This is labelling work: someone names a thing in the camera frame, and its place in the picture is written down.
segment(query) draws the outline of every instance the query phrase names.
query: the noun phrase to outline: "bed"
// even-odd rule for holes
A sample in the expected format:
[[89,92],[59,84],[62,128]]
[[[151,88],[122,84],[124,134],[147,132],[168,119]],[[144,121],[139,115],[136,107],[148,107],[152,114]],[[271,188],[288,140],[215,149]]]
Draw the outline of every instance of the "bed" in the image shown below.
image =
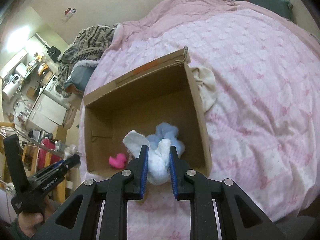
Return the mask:
[[[218,98],[205,113],[211,179],[233,179],[276,221],[308,207],[320,189],[320,45],[257,5],[234,0],[165,0],[145,18],[120,24],[85,94],[155,58],[188,46],[190,66],[215,75]],[[84,106],[79,151],[87,172]],[[190,239],[190,205],[170,183],[148,185],[128,203],[129,239]]]

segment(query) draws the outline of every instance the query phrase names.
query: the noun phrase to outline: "metal bolt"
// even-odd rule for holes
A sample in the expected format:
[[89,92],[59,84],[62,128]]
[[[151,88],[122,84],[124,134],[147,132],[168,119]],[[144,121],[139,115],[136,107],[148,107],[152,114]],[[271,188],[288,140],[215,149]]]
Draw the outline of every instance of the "metal bolt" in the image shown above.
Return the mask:
[[93,179],[86,179],[86,180],[84,181],[84,184],[85,184],[86,186],[91,186],[93,183],[94,183],[94,180],[93,180]]
[[187,175],[194,176],[194,175],[196,175],[196,171],[195,170],[187,170]]
[[233,180],[232,179],[225,179],[224,180],[224,184],[226,184],[227,186],[232,186],[233,185]]
[[131,175],[131,171],[129,171],[129,170],[123,170],[122,172],[121,172],[121,174],[123,175],[123,176],[129,176],[129,175]]

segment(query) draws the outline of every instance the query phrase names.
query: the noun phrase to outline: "washing machine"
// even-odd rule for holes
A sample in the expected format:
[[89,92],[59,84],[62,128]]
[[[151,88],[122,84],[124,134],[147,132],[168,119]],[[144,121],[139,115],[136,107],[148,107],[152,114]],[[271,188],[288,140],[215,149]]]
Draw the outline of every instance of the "washing machine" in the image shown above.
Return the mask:
[[70,104],[62,102],[62,88],[59,85],[58,77],[56,75],[52,76],[47,86],[44,88],[43,93],[58,104],[65,107],[67,110],[70,108]]

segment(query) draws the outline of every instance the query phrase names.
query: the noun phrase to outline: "pink toy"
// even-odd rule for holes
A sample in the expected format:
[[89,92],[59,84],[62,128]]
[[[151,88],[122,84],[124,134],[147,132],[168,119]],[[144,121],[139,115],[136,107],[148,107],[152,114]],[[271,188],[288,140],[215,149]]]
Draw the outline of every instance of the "pink toy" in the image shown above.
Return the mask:
[[125,164],[127,162],[127,157],[123,153],[118,153],[117,157],[109,157],[110,166],[122,170],[125,168]]

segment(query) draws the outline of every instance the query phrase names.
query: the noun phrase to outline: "kitchen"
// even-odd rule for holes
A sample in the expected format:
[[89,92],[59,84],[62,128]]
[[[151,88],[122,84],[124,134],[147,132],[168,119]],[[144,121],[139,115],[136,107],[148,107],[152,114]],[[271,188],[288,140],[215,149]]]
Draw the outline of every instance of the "kitchen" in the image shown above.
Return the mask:
[[[21,21],[1,51],[4,118],[24,131],[53,133],[64,125],[70,109],[69,103],[62,102],[57,75],[58,56],[68,45],[41,20],[33,24],[36,12],[27,10],[29,21]],[[13,53],[6,62],[4,57]]]

